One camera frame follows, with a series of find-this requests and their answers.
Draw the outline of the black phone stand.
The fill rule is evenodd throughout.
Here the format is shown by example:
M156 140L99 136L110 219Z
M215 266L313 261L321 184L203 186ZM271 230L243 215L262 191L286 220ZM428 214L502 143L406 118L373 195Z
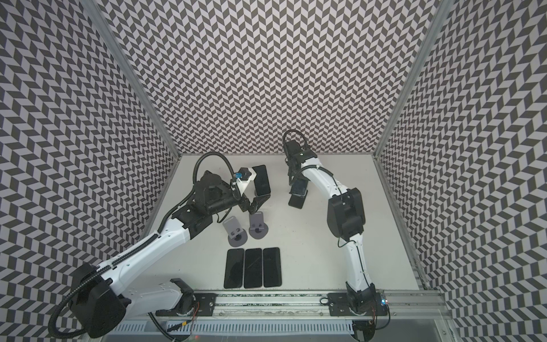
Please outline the black phone stand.
M230 249L226 254L224 288L239 289L244 280L244 249Z

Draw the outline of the purple phone stand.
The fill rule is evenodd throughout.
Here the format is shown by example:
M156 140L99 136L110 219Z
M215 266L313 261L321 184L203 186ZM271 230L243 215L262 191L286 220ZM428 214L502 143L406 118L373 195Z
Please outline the purple phone stand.
M263 284L262 249L247 249L244 253L244 288L256 289Z

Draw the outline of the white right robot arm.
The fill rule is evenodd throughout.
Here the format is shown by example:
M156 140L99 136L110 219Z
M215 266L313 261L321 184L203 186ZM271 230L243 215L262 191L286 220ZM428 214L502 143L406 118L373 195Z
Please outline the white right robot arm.
M346 255L348 306L356 315L371 314L376 288L363 252L366 215L360 190L349 188L337 180L308 145L292 140L283 141L282 147L289 168L289 206L303 207L310 183L327 199L327 226L338 240L337 246L344 249Z

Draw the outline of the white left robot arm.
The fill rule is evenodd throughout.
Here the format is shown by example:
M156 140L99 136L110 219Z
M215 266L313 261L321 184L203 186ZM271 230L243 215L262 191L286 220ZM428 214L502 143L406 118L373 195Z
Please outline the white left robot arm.
M270 196L264 165L240 168L233 185L206 171L146 239L98 266L85 264L73 273L74 296L68 300L68 307L83 332L99 338L125 319L157 311L192 314L197 300L181 278L144 290L132 289L131 285L155 262L211 225L215 214L233 207L254 214Z

